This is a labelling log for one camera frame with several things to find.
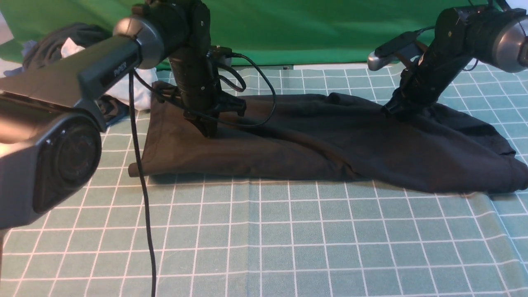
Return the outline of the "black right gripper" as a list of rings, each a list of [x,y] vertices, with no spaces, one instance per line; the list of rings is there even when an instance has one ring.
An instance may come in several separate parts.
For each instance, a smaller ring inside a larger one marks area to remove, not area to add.
[[[392,98],[383,105],[382,113],[396,120],[406,120],[424,111],[434,104],[434,98],[428,94],[394,90]]]

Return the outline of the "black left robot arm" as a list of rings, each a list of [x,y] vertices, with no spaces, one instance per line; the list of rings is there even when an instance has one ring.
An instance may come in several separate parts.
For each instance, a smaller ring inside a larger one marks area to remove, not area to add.
[[[135,69],[170,61],[174,105],[205,137],[222,112],[243,116],[246,103],[222,91],[200,0],[135,5],[113,36],[36,70],[1,79],[0,226],[32,224],[94,175],[107,128],[96,101]]]

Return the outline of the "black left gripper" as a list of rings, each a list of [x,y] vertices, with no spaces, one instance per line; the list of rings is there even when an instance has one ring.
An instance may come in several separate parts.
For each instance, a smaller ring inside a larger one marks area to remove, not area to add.
[[[186,91],[179,89],[178,91],[183,105],[182,109],[184,109],[184,118],[206,138],[215,137],[220,113],[235,112],[239,116],[245,114],[245,100],[223,90]]]

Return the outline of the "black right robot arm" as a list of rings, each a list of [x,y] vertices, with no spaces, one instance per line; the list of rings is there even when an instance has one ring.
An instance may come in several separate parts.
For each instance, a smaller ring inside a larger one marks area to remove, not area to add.
[[[399,60],[405,68],[400,85],[382,107],[398,119],[418,113],[437,102],[455,77],[475,59],[506,73],[527,69],[527,11],[470,5],[444,9],[438,16],[430,45],[418,41],[424,29],[404,32],[368,55],[368,68],[377,71]]]

